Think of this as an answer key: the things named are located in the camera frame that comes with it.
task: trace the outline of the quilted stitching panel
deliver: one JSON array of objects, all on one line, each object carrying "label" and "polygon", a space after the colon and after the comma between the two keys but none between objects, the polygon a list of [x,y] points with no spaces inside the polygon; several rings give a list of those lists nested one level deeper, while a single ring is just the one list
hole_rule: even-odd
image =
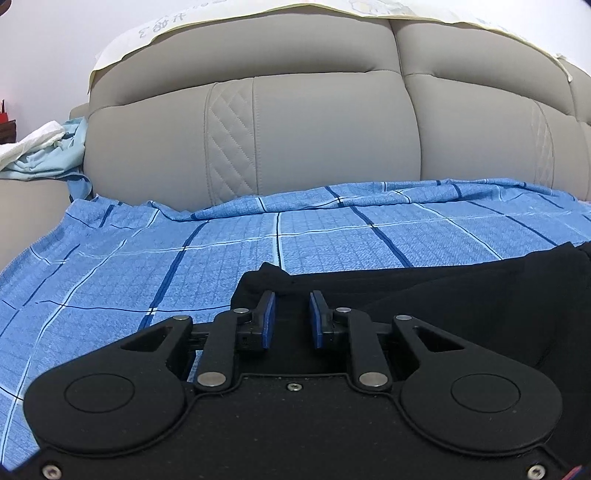
[{"label": "quilted stitching panel", "polygon": [[551,187],[554,183],[554,145],[544,112],[532,101],[531,130],[534,136],[534,183]]},{"label": "quilted stitching panel", "polygon": [[214,205],[257,193],[253,79],[216,84],[206,106],[206,148]]}]

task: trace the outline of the red object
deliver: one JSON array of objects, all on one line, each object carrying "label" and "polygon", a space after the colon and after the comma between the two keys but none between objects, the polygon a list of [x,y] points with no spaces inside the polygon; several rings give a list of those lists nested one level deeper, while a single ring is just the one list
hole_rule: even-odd
[{"label": "red object", "polygon": [[5,124],[8,122],[8,114],[4,109],[4,100],[2,101],[2,105],[0,106],[0,124]]}]

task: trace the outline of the blue bed sheet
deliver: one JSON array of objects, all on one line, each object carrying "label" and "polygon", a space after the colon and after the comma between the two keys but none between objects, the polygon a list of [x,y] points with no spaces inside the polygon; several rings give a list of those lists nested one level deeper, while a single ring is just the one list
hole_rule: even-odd
[{"label": "blue bed sheet", "polygon": [[591,205],[513,180],[343,184],[198,212],[77,200],[0,274],[0,461],[37,450],[44,371],[174,314],[209,322],[241,275],[488,262],[591,239]]}]

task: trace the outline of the white wall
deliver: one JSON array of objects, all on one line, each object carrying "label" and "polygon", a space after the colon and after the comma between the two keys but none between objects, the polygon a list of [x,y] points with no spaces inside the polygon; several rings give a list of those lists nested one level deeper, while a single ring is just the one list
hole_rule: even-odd
[{"label": "white wall", "polygon": [[199,0],[13,0],[0,17],[0,99],[19,138],[87,102],[97,55],[126,30]]},{"label": "white wall", "polygon": [[[591,8],[583,0],[416,1],[470,10],[591,73]],[[87,101],[95,55],[113,38],[199,2],[14,0],[0,18],[0,98],[17,120],[19,138],[49,120],[67,119]]]}]

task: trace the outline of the circular cover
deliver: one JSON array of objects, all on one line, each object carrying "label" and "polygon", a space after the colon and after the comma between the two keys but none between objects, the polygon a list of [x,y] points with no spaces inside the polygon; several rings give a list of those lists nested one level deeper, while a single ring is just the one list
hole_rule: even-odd
[{"label": "circular cover", "polygon": [[405,382],[402,407],[429,436],[469,452],[511,452],[544,440],[562,412],[554,383],[487,352],[434,353]]}]

